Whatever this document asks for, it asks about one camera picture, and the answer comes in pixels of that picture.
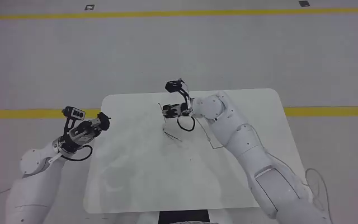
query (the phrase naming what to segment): white table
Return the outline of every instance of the white table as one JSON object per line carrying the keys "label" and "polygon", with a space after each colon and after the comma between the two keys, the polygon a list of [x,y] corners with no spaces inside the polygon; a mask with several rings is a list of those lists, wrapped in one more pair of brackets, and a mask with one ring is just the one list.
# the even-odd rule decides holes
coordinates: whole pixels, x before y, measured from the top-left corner
{"label": "white table", "polygon": [[[190,92],[191,97],[216,91]],[[281,101],[272,89],[226,90],[268,150],[304,178]],[[164,123],[158,105],[179,104],[178,93],[110,95],[101,110],[110,129],[96,139],[83,205],[88,213],[257,207],[246,176],[225,149],[211,148],[203,129]],[[190,127],[191,120],[182,120]],[[203,119],[200,123],[216,140]],[[163,133],[163,127],[181,141]]]}

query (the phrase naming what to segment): yellow floor line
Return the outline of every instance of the yellow floor line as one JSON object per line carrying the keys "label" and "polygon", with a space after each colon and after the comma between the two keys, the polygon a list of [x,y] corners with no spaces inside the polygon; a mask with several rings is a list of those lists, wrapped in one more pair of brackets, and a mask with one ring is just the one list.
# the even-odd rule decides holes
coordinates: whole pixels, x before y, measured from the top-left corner
{"label": "yellow floor line", "polygon": [[[82,109],[95,118],[100,109]],[[286,116],[358,116],[358,106],[284,108]],[[0,119],[64,118],[61,109],[0,110]]]}
{"label": "yellow floor line", "polygon": [[358,13],[358,8],[299,8],[277,10],[194,10],[194,11],[143,11],[143,12],[87,12],[59,14],[0,15],[0,20],[47,20],[66,18],[122,18],[122,17],[171,17],[171,16],[238,16],[238,15],[298,15]]}

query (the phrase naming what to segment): black base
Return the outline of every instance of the black base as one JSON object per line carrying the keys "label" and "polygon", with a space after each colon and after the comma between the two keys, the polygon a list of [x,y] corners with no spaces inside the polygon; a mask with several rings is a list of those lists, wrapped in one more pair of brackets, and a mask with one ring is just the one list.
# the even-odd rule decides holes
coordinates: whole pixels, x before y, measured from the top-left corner
{"label": "black base", "polygon": [[208,210],[167,211],[159,213],[158,224],[186,221],[210,222]]}

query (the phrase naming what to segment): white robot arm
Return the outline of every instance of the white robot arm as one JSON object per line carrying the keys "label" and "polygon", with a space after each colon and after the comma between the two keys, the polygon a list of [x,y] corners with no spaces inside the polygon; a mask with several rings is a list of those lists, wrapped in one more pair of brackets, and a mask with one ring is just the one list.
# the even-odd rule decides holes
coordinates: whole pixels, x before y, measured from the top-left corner
{"label": "white robot arm", "polygon": [[166,89],[182,94],[185,103],[163,106],[163,115],[204,118],[217,140],[243,167],[253,196],[268,217],[282,224],[330,223],[309,201],[309,189],[301,180],[266,152],[255,129],[225,92],[191,99],[182,84],[182,80],[167,83]]}
{"label": "white robot arm", "polygon": [[[108,130],[110,125],[109,118],[99,113],[97,118],[81,122],[74,128],[75,121],[83,120],[85,112],[67,106],[63,114],[67,117],[63,136],[41,150],[28,150],[21,158],[23,177],[13,183],[6,200],[6,224],[43,223],[56,197],[65,162],[89,158],[92,147],[85,144],[102,130]],[[80,160],[72,159],[76,151],[83,147],[89,147],[90,154]]]}

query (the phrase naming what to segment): white floor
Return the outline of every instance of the white floor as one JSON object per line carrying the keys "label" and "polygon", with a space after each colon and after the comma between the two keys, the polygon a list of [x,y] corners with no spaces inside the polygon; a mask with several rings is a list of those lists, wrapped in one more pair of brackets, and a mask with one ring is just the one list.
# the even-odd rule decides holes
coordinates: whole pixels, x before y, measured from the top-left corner
{"label": "white floor", "polygon": [[[83,12],[84,1],[6,0],[0,14]],[[357,7],[353,0],[312,7]],[[297,1],[94,1],[96,11],[299,8]],[[273,88],[284,106],[358,105],[358,15],[0,20],[0,109],[100,108],[108,94],[162,92],[183,77],[191,90]],[[327,182],[335,223],[356,223],[357,117],[289,118],[305,168]],[[62,133],[63,119],[0,119],[0,191],[18,161]],[[89,215],[89,161],[68,163],[45,223],[133,223],[136,214]],[[7,193],[0,194],[4,217]],[[260,209],[230,209],[235,223],[275,223]]]}

